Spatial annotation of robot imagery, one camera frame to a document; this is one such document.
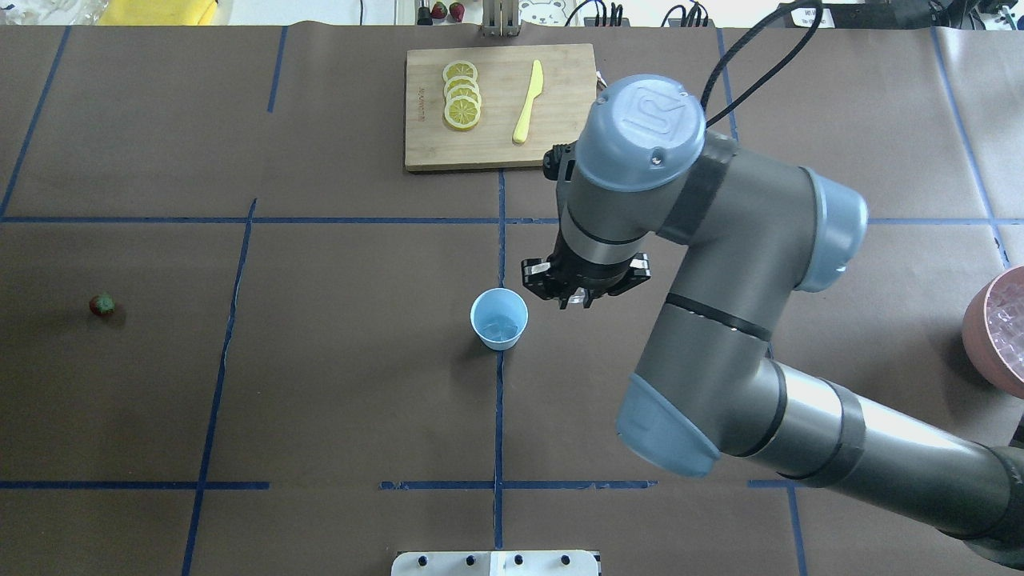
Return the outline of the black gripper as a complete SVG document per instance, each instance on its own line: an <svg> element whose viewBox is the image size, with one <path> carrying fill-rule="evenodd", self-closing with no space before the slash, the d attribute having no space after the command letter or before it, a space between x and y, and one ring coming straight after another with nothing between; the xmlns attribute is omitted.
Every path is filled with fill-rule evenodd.
<svg viewBox="0 0 1024 576"><path fill-rule="evenodd" d="M571 304L577 288L582 292L582 306L590 308L599 298L614 298L651 279L647 253L612 265L590 262L558 240L548 258L522 260L522 284L542 300L557 300L560 310Z"/></svg>

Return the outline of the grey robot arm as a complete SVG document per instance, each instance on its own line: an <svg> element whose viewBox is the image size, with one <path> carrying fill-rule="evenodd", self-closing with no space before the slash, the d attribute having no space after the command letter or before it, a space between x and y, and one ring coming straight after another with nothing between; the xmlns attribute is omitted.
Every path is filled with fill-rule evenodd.
<svg viewBox="0 0 1024 576"><path fill-rule="evenodd" d="M604 88L577 141L545 154L552 255L522 262L538 298L584 307L647 281L648 234L686 248L618 408L618 438L671 474L724 454L933 527L1022 568L1022 452L962 440L768 357L791 293L845 273L866 201L706 127L680 82Z"/></svg>

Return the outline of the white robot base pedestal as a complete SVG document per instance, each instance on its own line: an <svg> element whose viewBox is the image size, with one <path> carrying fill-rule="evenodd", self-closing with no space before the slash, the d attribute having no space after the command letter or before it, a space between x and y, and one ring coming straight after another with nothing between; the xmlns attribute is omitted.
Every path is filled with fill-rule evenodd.
<svg viewBox="0 0 1024 576"><path fill-rule="evenodd" d="M589 550L406 551L391 575L601 575Z"/></svg>

